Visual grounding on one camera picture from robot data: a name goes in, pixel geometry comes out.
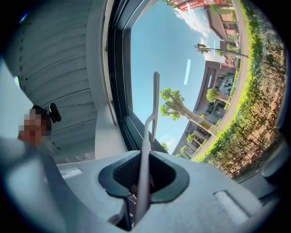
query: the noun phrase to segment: sky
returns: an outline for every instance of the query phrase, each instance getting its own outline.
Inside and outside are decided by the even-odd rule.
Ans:
[[[205,60],[223,62],[213,52],[201,54],[197,43],[219,47],[219,38],[209,28],[201,8],[182,12],[157,2],[135,23],[131,31],[131,86],[133,112],[145,123],[153,109],[153,73],[160,74],[163,88],[180,90],[184,105],[194,109],[204,74]],[[164,104],[159,98],[159,107]],[[159,112],[156,139],[172,154],[188,120],[172,120]]]

